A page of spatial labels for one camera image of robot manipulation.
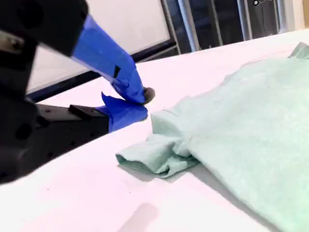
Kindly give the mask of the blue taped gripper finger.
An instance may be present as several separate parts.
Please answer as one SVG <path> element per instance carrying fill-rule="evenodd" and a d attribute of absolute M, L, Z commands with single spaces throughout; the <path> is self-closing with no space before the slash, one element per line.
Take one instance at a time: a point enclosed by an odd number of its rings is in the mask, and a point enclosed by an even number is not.
<path fill-rule="evenodd" d="M 39 44 L 107 79 L 125 100 L 147 104 L 133 58 L 93 19 L 84 0 L 3 0 L 0 3 L 0 85 L 25 96 Z"/>
<path fill-rule="evenodd" d="M 37 104 L 31 133 L 31 166 L 49 161 L 99 137 L 141 122 L 148 116 L 142 104 L 101 95 L 103 106 L 69 107 Z"/>

